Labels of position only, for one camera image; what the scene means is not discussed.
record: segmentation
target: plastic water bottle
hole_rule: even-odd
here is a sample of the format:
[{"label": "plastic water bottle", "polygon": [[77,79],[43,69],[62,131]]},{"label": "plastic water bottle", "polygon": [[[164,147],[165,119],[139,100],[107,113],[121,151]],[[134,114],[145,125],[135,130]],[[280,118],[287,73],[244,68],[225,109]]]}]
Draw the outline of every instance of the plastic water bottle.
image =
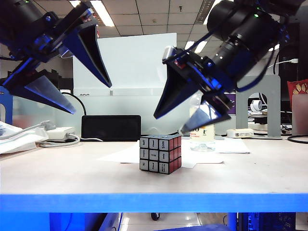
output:
[{"label": "plastic water bottle", "polygon": [[[202,92],[198,91],[191,97],[189,109],[190,117],[198,108],[203,106],[200,105],[202,95]],[[191,150],[199,152],[209,152],[215,150],[214,136],[215,126],[213,124],[194,129],[190,132]]]}]

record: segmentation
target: table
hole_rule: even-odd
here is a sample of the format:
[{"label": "table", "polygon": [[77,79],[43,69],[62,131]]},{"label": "table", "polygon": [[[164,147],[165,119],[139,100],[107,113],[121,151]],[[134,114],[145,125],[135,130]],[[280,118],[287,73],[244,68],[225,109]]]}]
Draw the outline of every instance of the table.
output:
[{"label": "table", "polygon": [[308,211],[307,146],[244,142],[251,154],[217,154],[223,164],[198,164],[171,175],[99,160],[134,142],[83,142],[1,155],[0,211]]}]

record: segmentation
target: white whiteboard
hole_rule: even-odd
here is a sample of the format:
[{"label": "white whiteboard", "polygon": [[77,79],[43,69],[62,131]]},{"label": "white whiteboard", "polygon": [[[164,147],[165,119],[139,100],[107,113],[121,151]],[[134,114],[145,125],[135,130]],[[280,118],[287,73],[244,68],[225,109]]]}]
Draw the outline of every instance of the white whiteboard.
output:
[{"label": "white whiteboard", "polygon": [[[98,45],[113,89],[163,88],[167,79],[162,57],[166,46],[176,46],[176,33],[100,38]],[[108,88],[77,58],[73,58],[76,95],[106,95]]]}]

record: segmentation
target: power adapter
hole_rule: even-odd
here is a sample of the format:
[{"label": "power adapter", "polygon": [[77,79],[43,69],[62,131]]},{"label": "power adapter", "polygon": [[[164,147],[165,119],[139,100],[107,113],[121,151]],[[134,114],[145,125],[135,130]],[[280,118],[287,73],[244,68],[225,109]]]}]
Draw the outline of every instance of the power adapter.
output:
[{"label": "power adapter", "polygon": [[48,134],[48,141],[65,141],[68,139],[68,134],[74,134],[75,128],[74,127],[61,127],[55,128],[52,130],[47,130],[46,133]]}]

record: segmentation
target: fluorescent ceiling light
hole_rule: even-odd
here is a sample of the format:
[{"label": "fluorescent ceiling light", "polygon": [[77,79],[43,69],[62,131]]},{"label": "fluorescent ceiling light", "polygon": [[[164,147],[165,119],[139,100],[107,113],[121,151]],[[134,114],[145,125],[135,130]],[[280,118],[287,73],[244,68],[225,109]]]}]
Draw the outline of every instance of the fluorescent ceiling light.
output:
[{"label": "fluorescent ceiling light", "polygon": [[210,9],[210,12],[208,13],[207,17],[205,18],[204,22],[203,22],[203,25],[206,25],[207,24],[207,20],[208,20],[208,16],[210,15],[212,9],[214,8],[214,6],[216,6],[218,3],[220,3],[222,0],[215,0],[215,2],[213,3],[213,6],[212,8]]},{"label": "fluorescent ceiling light", "polygon": [[73,7],[78,6],[78,4],[80,3],[80,1],[69,1]]},{"label": "fluorescent ceiling light", "polygon": [[194,51],[195,53],[200,53],[204,46],[207,44],[207,41],[202,41],[199,43],[199,45],[197,46],[196,50]]},{"label": "fluorescent ceiling light", "polygon": [[90,1],[105,26],[115,26],[104,4],[100,0]]},{"label": "fluorescent ceiling light", "polygon": [[279,49],[279,44],[275,46],[275,50]]},{"label": "fluorescent ceiling light", "polygon": [[190,48],[194,44],[194,41],[188,41],[185,45],[185,50]]}]

